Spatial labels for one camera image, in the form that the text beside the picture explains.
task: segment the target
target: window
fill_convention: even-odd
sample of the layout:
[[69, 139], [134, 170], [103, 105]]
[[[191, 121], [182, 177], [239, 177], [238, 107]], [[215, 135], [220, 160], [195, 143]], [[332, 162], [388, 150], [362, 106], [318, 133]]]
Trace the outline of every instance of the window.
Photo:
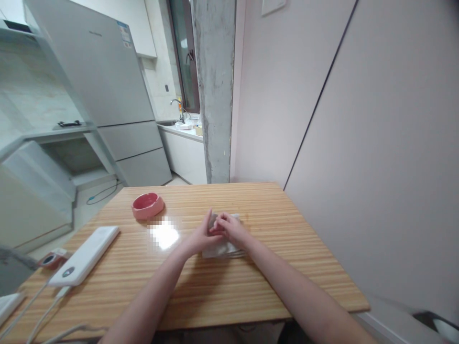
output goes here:
[[199, 113], [199, 91], [190, 2], [189, 0], [168, 0], [167, 4], [183, 106], [188, 112]]

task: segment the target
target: concrete pillar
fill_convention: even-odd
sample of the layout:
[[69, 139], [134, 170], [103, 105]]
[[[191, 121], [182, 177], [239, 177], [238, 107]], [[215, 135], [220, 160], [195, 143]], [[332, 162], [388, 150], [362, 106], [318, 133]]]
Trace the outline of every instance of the concrete pillar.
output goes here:
[[194, 0], [204, 154], [208, 183], [229, 183], [236, 0]]

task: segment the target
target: refrigerator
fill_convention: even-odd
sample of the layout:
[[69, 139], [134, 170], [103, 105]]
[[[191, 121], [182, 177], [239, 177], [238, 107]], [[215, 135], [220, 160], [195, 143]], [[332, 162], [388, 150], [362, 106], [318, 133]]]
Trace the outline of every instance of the refrigerator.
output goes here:
[[26, 0], [25, 18], [125, 186], [172, 179], [129, 25], [70, 0]]

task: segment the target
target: white cable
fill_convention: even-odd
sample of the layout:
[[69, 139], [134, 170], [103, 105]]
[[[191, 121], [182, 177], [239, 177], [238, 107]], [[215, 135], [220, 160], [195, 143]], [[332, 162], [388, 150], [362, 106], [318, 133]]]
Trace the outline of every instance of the white cable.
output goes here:
[[11, 330], [13, 329], [13, 327], [18, 323], [18, 321], [22, 318], [22, 316], [25, 314], [25, 312], [30, 308], [30, 306], [32, 305], [32, 303], [35, 301], [35, 299], [41, 294], [41, 292], [43, 291], [43, 289], [46, 288], [46, 286], [48, 285], [48, 281], [46, 281], [46, 283], [37, 291], [37, 293], [35, 294], [34, 297], [32, 297], [32, 299], [29, 301], [29, 303], [27, 304], [27, 306], [25, 306], [25, 308], [22, 310], [22, 312], [16, 317], [16, 319], [14, 319], [14, 321], [2, 332], [2, 334], [0, 334], [0, 341], [5, 338], [10, 332]]
[[62, 332], [61, 334], [57, 335], [54, 338], [51, 338], [50, 340], [44, 342], [43, 344], [55, 344], [55, 343], [61, 341], [62, 339], [64, 339], [65, 337], [67, 337], [69, 334], [71, 334], [73, 332], [76, 332], [76, 331], [93, 331], [93, 332], [96, 332], [96, 331], [102, 331], [102, 330], [107, 331], [108, 329], [109, 328], [105, 327], [105, 326], [91, 327], [91, 326], [86, 325], [86, 324], [79, 324], [77, 326], [69, 328], [67, 331]]
[[59, 300], [61, 298], [63, 298], [64, 296], [67, 295], [67, 293], [69, 292], [69, 290], [71, 289], [71, 286], [66, 286], [66, 287], [62, 287], [60, 289], [60, 291], [57, 293], [56, 295], [56, 298], [54, 299], [53, 303], [51, 304], [51, 306], [48, 308], [48, 310], [43, 314], [43, 316], [40, 318], [40, 320], [37, 322], [37, 324], [35, 325], [35, 327], [33, 328], [32, 330], [32, 333], [30, 334], [29, 336], [29, 339], [27, 340], [27, 344], [31, 344], [33, 339], [35, 338], [35, 336], [37, 335], [37, 332], [38, 332], [38, 328], [40, 327], [40, 325], [42, 324], [43, 320], [45, 320], [45, 318], [48, 316], [49, 312], [54, 308], [54, 306], [57, 305], [57, 303], [59, 302]]

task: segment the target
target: window frame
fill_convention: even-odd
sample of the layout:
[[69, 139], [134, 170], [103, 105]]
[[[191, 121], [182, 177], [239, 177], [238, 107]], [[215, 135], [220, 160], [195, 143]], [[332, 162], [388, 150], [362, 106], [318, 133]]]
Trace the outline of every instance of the window frame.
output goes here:
[[183, 81], [182, 81], [182, 70], [180, 67], [180, 61], [178, 59], [178, 49], [177, 49], [177, 42], [175, 37], [175, 29], [174, 29], [174, 19], [172, 17], [172, 10], [171, 10], [171, 2], [170, 0], [166, 0], [167, 3], [167, 12], [169, 13], [169, 22], [171, 24], [171, 33], [172, 33], [172, 41], [174, 43], [174, 53], [175, 53], [175, 62], [177, 64], [178, 70], [178, 79], [180, 82], [180, 91], [182, 93], [182, 104], [183, 108], [190, 113], [200, 113], [200, 103], [199, 103], [199, 87], [197, 82], [197, 67], [196, 67], [196, 50], [195, 50], [195, 41], [193, 38], [193, 24], [191, 20], [191, 5], [189, 0], [182, 0], [183, 7], [185, 10], [185, 27], [186, 27], [186, 40], [188, 43], [188, 51], [192, 52], [193, 60], [190, 60], [190, 72], [191, 72], [191, 83], [193, 88], [193, 99], [195, 102], [195, 107], [190, 107], [187, 104], [185, 92], [183, 88]]

